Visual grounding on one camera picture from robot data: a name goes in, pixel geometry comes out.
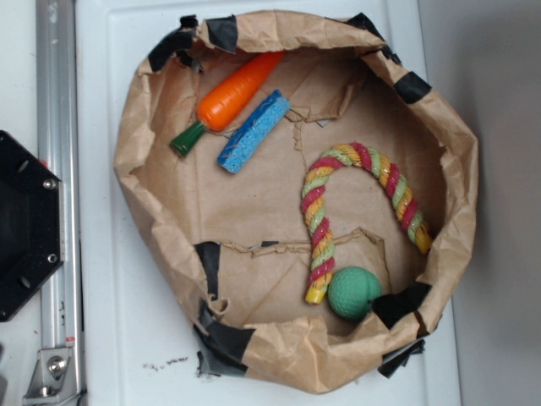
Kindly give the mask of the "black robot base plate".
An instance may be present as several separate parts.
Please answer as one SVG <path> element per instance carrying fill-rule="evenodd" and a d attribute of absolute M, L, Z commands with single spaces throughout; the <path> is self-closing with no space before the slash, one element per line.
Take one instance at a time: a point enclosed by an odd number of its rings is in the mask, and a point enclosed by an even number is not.
<path fill-rule="evenodd" d="M 62 265 L 63 183 L 1 132 L 1 321 L 25 306 Z"/>

